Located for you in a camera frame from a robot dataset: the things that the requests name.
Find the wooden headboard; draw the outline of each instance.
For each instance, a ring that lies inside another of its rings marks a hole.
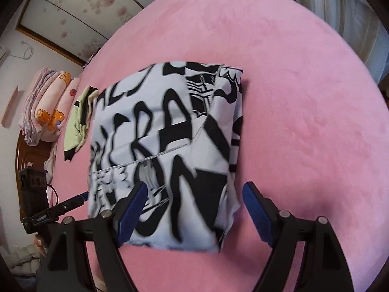
[[[39,141],[37,146],[28,146],[24,141],[22,132],[19,133],[18,142],[16,144],[16,156],[15,156],[15,171],[16,171],[16,186],[18,188],[19,197],[19,213],[20,220],[26,217],[26,212],[22,209],[23,198],[21,196],[21,183],[19,179],[19,171],[31,166],[34,169],[43,170],[44,162],[50,157],[51,150],[50,142]]]

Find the black and white graphic shirt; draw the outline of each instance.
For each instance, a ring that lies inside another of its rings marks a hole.
[[[144,181],[149,197],[129,244],[219,251],[239,208],[241,75],[177,61],[105,89],[94,108],[89,216]]]

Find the black cable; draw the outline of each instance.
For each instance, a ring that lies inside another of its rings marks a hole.
[[[58,204],[58,194],[57,194],[57,191],[53,188],[53,186],[52,185],[50,185],[50,184],[46,184],[48,187],[50,187],[50,188],[52,188],[53,189],[53,191],[54,191],[54,193],[55,193],[55,196],[57,197],[57,203],[55,204],[55,205],[57,205]]]

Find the pink fleece bed sheet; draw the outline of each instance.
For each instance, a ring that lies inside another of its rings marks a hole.
[[[156,0],[104,45],[79,89],[173,60],[244,69],[238,195],[254,181],[298,218],[327,216],[355,291],[365,291],[389,256],[389,113],[357,55],[292,0]],[[90,153],[88,139],[65,162],[63,139],[53,178],[60,201],[88,189]],[[71,215],[86,218],[87,206]],[[140,292],[249,292],[269,254],[244,206],[220,254],[121,248]],[[301,255],[299,246],[285,291]]]

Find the white wall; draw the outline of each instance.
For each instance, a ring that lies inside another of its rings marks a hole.
[[[70,72],[73,77],[81,72],[79,65],[15,30],[21,9],[22,6],[0,36],[0,45],[6,46],[12,55],[23,56],[27,46],[21,41],[34,48],[34,54],[28,61],[8,57],[0,66],[0,115],[4,113],[15,87],[18,85],[19,91],[22,91],[13,107],[15,115],[10,115],[7,122],[9,128],[0,127],[0,245],[10,249],[13,245],[23,247],[32,243],[32,235],[26,234],[20,222],[15,178],[16,142],[20,131],[18,121],[30,81],[36,71],[45,67]]]

